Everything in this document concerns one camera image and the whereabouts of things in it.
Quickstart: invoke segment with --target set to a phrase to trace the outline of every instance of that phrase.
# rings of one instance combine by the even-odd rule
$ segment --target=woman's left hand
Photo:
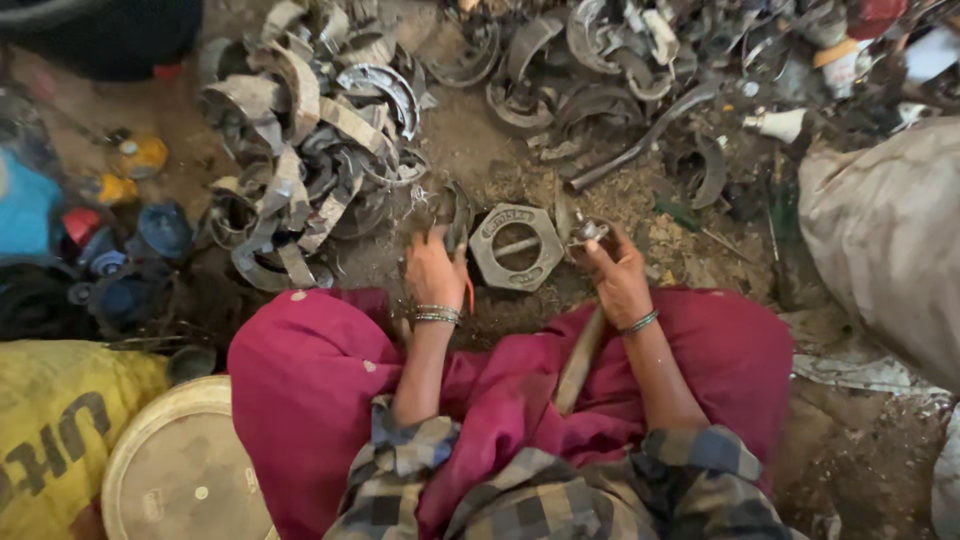
[[[467,289],[467,245],[457,246],[453,260],[444,247],[446,225],[427,234],[414,233],[407,248],[406,281],[418,306],[443,306],[460,310]]]

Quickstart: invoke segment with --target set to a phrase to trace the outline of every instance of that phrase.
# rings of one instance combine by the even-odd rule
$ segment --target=red plastic
[[[860,41],[883,36],[905,12],[906,0],[859,0],[851,10],[847,35]]]
[[[100,219],[100,213],[96,210],[76,207],[69,210],[62,217],[63,227],[66,233],[81,248],[90,241],[90,238],[103,225]]]

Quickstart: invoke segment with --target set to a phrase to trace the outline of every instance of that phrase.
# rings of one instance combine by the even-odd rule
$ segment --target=plastic container lid
[[[178,386],[140,411],[113,449],[101,501],[109,540],[278,539],[233,430],[227,376]]]

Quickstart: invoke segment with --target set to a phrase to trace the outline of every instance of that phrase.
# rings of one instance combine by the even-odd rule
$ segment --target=bangle
[[[460,326],[460,319],[458,317],[450,317],[448,315],[441,315],[440,313],[417,313],[417,315],[414,316],[414,321],[442,322],[450,323],[453,326]]]
[[[454,309],[453,307],[435,306],[433,304],[421,304],[417,306],[417,313],[429,313],[432,311],[449,313],[453,317],[460,317],[460,309]]]
[[[636,321],[636,322],[633,323],[628,329],[623,330],[623,331],[620,331],[620,333],[622,333],[622,334],[624,334],[624,335],[626,335],[626,334],[628,334],[628,333],[637,333],[637,332],[643,330],[643,328],[646,327],[647,325],[649,325],[650,323],[656,321],[656,320],[657,320],[657,315],[660,315],[660,312],[657,311],[656,309],[654,309],[654,310],[651,311],[650,314],[648,314],[646,317],[643,317],[642,319]]]

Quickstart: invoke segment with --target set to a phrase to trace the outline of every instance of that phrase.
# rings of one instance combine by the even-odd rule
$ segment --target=blue plastic
[[[0,160],[0,257],[54,255],[65,234],[55,215],[63,199],[60,186],[5,148]]]

